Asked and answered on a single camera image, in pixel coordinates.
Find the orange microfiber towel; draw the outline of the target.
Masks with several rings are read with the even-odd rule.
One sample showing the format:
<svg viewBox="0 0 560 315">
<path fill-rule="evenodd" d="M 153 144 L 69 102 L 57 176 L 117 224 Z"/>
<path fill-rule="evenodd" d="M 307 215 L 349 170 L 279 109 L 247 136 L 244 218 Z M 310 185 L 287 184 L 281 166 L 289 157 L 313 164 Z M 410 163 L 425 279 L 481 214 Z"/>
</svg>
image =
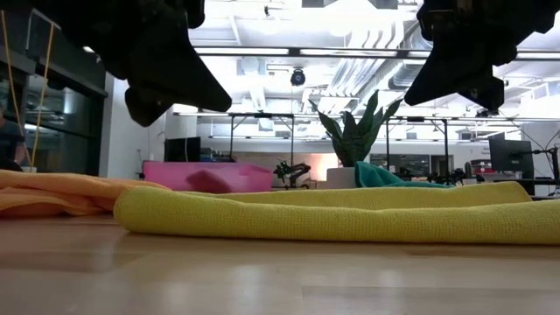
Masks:
<svg viewBox="0 0 560 315">
<path fill-rule="evenodd" d="M 0 219 L 110 214 L 121 193 L 141 186 L 160 187 L 134 179 L 0 170 Z"/>
</svg>

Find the yellow microfiber towel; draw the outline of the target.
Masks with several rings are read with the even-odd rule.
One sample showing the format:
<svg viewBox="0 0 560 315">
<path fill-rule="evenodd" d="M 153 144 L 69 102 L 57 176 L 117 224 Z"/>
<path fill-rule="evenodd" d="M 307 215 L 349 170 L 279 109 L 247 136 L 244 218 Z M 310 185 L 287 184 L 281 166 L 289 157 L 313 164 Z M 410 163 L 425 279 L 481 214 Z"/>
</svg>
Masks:
<svg viewBox="0 0 560 315">
<path fill-rule="evenodd" d="M 130 232 L 335 242 L 560 245 L 560 199 L 515 182 L 237 194 L 138 187 L 119 196 Z"/>
</svg>

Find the long ceiling light bar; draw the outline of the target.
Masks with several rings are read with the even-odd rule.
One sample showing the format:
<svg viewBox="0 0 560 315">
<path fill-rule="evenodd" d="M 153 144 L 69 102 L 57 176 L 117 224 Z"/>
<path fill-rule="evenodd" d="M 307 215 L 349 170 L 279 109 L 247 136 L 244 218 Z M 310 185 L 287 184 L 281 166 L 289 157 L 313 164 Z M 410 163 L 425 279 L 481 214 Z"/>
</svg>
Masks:
<svg viewBox="0 0 560 315">
<path fill-rule="evenodd" d="M 200 56 L 426 60 L 430 51 L 404 49 L 196 46 Z"/>
</svg>

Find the person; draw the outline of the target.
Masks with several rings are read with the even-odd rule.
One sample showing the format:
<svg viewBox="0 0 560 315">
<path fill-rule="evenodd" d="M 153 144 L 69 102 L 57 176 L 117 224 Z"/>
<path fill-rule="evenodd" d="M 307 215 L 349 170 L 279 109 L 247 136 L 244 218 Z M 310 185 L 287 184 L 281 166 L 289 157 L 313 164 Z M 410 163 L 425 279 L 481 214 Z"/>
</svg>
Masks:
<svg viewBox="0 0 560 315">
<path fill-rule="evenodd" d="M 25 137 L 19 126 L 4 117 L 0 108 L 0 170 L 22 172 L 25 158 Z"/>
</svg>

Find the black computer monitor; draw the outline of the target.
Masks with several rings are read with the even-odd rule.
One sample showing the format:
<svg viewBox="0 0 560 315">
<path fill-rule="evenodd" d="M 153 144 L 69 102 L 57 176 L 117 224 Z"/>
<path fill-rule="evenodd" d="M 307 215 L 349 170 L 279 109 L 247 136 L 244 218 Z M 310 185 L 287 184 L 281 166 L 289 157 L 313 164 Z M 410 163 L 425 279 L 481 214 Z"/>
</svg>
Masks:
<svg viewBox="0 0 560 315">
<path fill-rule="evenodd" d="M 166 139 L 164 143 L 165 162 L 199 162 L 201 139 L 199 136 Z"/>
<path fill-rule="evenodd" d="M 520 172 L 523 179 L 534 177 L 533 153 L 530 141 L 489 141 L 492 168 L 496 172 Z"/>
</svg>

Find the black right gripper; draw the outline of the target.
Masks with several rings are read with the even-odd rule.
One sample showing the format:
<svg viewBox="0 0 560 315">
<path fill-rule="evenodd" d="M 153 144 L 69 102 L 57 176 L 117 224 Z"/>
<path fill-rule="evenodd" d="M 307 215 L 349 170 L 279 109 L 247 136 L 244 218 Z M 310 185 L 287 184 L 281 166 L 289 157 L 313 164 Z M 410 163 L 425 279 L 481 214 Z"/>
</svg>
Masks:
<svg viewBox="0 0 560 315">
<path fill-rule="evenodd" d="M 460 94 L 496 111 L 504 102 L 504 81 L 490 77 L 517 55 L 532 33 L 555 23 L 560 0 L 424 0 L 417 12 L 430 56 L 404 96 L 409 105 Z"/>
</svg>

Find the teal microfiber towel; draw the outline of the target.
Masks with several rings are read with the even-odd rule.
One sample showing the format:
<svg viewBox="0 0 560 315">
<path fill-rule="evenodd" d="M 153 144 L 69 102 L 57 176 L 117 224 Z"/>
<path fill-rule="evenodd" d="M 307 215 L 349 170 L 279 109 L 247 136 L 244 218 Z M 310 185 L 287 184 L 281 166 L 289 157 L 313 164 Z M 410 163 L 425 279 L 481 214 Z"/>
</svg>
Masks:
<svg viewBox="0 0 560 315">
<path fill-rule="evenodd" d="M 448 185 L 432 184 L 429 182 L 405 181 L 395 174 L 374 164 L 363 161 L 357 162 L 354 167 L 354 181 L 359 188 L 377 187 L 423 187 L 423 188 L 449 188 Z"/>
</svg>

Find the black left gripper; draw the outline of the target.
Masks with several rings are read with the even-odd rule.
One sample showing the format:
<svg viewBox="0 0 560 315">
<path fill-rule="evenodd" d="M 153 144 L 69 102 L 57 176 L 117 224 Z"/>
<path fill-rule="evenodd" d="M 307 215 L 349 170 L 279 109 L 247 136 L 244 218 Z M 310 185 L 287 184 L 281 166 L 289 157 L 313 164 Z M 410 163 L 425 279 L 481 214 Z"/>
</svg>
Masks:
<svg viewBox="0 0 560 315">
<path fill-rule="evenodd" d="M 226 112 L 231 96 L 195 52 L 188 31 L 205 21 L 205 0 L 119 0 L 101 58 L 119 79 L 133 121 L 151 126 L 173 103 Z"/>
</svg>

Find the pink plastic bin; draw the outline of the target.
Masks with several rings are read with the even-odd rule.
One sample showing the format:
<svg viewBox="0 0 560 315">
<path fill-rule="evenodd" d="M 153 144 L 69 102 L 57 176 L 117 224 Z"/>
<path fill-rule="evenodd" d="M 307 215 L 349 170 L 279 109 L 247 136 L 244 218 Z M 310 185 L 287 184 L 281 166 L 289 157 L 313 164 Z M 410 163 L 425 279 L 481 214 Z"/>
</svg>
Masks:
<svg viewBox="0 0 560 315">
<path fill-rule="evenodd" d="M 173 191 L 258 193 L 271 190 L 273 173 L 249 163 L 143 162 L 144 180 Z"/>
</svg>

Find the green snake plant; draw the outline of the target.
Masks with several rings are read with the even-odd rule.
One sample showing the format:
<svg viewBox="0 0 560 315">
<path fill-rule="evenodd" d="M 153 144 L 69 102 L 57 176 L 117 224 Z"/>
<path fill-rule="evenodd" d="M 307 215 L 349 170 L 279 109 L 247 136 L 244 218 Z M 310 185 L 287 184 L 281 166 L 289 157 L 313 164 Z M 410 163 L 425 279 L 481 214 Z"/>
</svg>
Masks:
<svg viewBox="0 0 560 315">
<path fill-rule="evenodd" d="M 394 100 L 382 109 L 378 109 L 378 101 L 379 92 L 375 91 L 358 122 L 351 112 L 345 111 L 342 115 L 343 129 L 336 120 L 321 112 L 316 103 L 309 101 L 318 112 L 319 120 L 331 139 L 332 147 L 343 167 L 355 167 L 357 162 L 363 161 L 369 155 L 381 126 L 396 113 L 403 99 Z"/>
</svg>

